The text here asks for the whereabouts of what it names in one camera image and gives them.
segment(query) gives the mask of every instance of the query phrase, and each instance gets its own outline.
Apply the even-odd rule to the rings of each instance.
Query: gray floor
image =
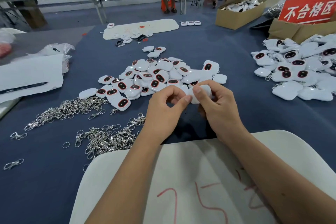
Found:
[[[267,0],[267,6],[272,6],[277,3],[278,0]],[[216,9],[212,9],[211,5],[203,6],[203,0],[201,1],[199,8],[197,6],[191,6],[191,0],[187,3],[187,14],[195,15],[197,20],[198,14],[213,14],[216,13]],[[177,14],[180,13],[180,3],[176,3]],[[140,21],[151,21],[162,18],[174,18],[176,14],[164,14],[161,11],[161,3],[146,3],[137,5],[123,5],[123,6],[111,6],[106,8],[106,14],[109,22],[115,24],[127,24]],[[39,29],[33,31],[45,31],[75,27],[86,27],[99,25],[100,20],[96,9],[85,10],[73,10],[56,13],[45,13],[45,19],[48,25],[45,25]],[[16,27],[22,31],[32,31],[27,24],[20,23]]]

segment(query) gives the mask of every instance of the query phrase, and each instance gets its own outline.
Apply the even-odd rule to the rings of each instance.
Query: black pen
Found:
[[[17,88],[13,88],[13,89],[0,90],[0,94],[5,94],[5,93],[17,91],[17,90],[30,89],[30,88],[42,86],[42,85],[45,85],[45,84],[47,84],[47,82],[39,82],[39,83],[30,84],[30,85],[27,85],[27,86],[21,86],[21,87],[17,87]]]

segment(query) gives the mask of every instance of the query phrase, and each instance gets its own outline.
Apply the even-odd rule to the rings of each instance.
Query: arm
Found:
[[[232,91],[214,81],[212,101],[201,87],[193,92],[218,139],[240,160],[277,216],[287,223],[336,223],[336,201],[283,162],[242,124]]]
[[[173,132],[190,101],[191,96],[175,86],[168,86],[152,96],[141,133],[86,224],[142,223],[159,146]]]

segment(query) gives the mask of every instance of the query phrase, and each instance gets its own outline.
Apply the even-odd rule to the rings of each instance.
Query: fingernail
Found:
[[[192,100],[192,96],[191,95],[186,95],[186,97],[184,98],[184,100],[187,102],[187,103],[190,103],[191,100]]]
[[[201,92],[201,88],[200,86],[194,86],[194,88],[192,89],[196,94]]]

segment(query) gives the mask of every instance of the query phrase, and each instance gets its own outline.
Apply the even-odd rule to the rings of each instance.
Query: forearm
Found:
[[[142,223],[149,179],[159,145],[141,134],[129,150],[86,224]]]
[[[336,223],[336,201],[247,131],[226,141],[283,223]]]

